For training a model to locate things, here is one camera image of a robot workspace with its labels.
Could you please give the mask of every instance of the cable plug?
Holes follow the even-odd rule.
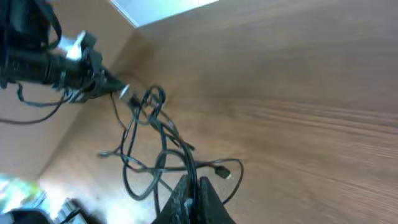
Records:
[[[217,174],[217,176],[219,176],[223,179],[231,178],[231,171],[229,171],[229,169],[227,169],[225,166],[216,167],[215,173]]]
[[[112,152],[109,151],[103,151],[97,154],[98,157],[100,158],[107,158],[109,156],[111,156]]]

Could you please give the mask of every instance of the wood grain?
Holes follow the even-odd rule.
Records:
[[[397,9],[388,0],[220,1],[140,28],[115,69],[137,88],[164,86],[165,109],[197,159],[244,161],[226,206],[237,223],[397,223]],[[121,134],[110,105],[85,106],[41,181],[70,183],[61,188],[109,223],[115,206],[149,223],[152,199],[130,200],[119,161],[94,156]],[[141,132],[136,156],[153,163],[156,138]],[[228,181],[200,171],[221,198],[238,175],[229,167]],[[140,189],[149,181],[134,178]]]

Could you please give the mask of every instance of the black plastic part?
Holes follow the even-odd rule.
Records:
[[[9,9],[10,9],[11,1],[9,0],[0,0],[0,87],[7,87],[7,80],[2,77],[2,68],[4,57],[6,54],[7,48],[7,26],[9,24]]]
[[[231,175],[231,171],[229,171],[229,169],[227,169],[225,166],[216,167],[215,173],[223,179],[227,179]]]
[[[93,224],[87,220],[87,213],[75,199],[67,199],[58,211],[54,223],[57,224]]]
[[[55,87],[81,88],[84,73],[79,62],[48,53],[8,49],[0,77]]]
[[[18,45],[20,49],[39,49],[42,44],[48,44],[50,22],[35,1],[11,0],[10,4],[9,29],[12,30],[12,38],[9,44]]]
[[[163,210],[152,224],[235,224],[207,177],[199,180],[199,205],[197,215],[190,211],[192,199],[188,198],[190,180],[183,175]]]
[[[73,95],[70,99],[71,103],[85,103],[87,100],[108,95],[125,87],[124,83],[114,78],[105,68],[101,68],[100,72],[89,79],[88,82],[92,82],[92,84],[88,88],[84,88],[79,95]]]
[[[8,212],[14,218],[14,224],[52,224],[50,217],[39,209],[16,209]]]
[[[174,188],[169,200],[163,210],[152,224],[189,224],[190,200],[189,186],[190,180],[187,175],[183,175]]]
[[[206,224],[234,224],[235,222],[229,216],[224,208],[213,186],[207,177],[201,177],[199,180],[200,192],[200,212],[199,223]]]
[[[80,47],[84,49],[93,49],[95,43],[97,42],[97,39],[95,36],[89,32],[86,32],[86,35],[84,36],[83,40],[81,41]]]

